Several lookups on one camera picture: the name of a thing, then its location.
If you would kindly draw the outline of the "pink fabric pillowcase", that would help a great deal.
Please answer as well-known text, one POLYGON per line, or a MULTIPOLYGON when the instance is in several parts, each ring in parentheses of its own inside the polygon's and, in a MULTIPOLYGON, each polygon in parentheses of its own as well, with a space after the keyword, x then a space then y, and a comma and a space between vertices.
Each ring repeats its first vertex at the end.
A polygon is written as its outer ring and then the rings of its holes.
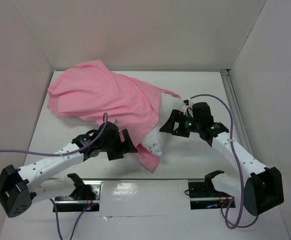
POLYGON ((102 61, 78 64, 64 71, 48 88, 47 107, 60 118, 84 121, 116 120, 126 129, 141 164, 153 173, 160 164, 166 134, 160 128, 172 110, 181 110, 181 97, 167 89, 110 71, 102 61))

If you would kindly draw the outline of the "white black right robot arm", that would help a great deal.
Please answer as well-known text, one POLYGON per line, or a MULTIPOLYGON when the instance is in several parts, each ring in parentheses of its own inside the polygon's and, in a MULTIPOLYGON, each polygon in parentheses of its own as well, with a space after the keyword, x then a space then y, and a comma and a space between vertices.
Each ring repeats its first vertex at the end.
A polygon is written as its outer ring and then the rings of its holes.
POLYGON ((282 174, 254 158, 234 138, 222 123, 215 122, 206 102, 195 103, 192 115, 174 109, 160 132, 188 138, 191 133, 221 153, 238 171, 239 178, 228 176, 223 170, 215 170, 204 177, 204 192, 218 197, 228 194, 238 200, 252 216, 258 216, 284 202, 282 174))

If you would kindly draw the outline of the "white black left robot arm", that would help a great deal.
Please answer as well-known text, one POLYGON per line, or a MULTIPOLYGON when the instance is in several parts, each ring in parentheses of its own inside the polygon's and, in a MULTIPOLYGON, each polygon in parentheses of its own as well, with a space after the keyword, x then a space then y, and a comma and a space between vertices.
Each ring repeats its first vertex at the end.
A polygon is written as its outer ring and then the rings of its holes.
POLYGON ((75 137, 56 153, 32 164, 5 167, 0 174, 0 204, 9 218, 15 218, 31 205, 56 198, 70 197, 89 203, 95 199, 92 187, 76 174, 63 178, 60 172, 106 153, 108 160, 122 159, 127 153, 137 153, 127 129, 119 131, 114 123, 103 123, 99 129, 75 137))

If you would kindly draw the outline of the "aluminium table edge rail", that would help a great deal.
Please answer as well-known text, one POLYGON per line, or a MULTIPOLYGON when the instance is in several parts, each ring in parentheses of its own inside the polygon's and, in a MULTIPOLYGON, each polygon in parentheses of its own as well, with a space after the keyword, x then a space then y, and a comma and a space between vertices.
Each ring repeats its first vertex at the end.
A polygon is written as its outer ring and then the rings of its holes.
POLYGON ((187 180, 189 182, 203 182, 205 178, 87 178, 80 177, 83 181, 174 181, 187 180))

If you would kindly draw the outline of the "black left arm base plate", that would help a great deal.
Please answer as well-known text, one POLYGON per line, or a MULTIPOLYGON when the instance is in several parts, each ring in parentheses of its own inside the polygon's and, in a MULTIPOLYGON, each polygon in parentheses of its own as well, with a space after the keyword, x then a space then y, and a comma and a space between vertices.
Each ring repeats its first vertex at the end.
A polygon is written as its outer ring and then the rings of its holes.
POLYGON ((100 195, 102 182, 96 180, 84 180, 90 192, 84 192, 79 197, 58 196, 54 199, 57 211, 60 213, 98 212, 100 210, 100 195))

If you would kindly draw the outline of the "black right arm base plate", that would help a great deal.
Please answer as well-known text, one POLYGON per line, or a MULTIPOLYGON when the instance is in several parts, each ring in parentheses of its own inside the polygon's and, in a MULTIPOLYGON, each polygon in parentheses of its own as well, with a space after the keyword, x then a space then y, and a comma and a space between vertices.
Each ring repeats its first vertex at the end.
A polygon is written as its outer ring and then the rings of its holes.
POLYGON ((224 192, 208 192, 203 181, 189 181, 184 194, 189 197, 191 210, 220 209, 223 203, 232 199, 224 192))

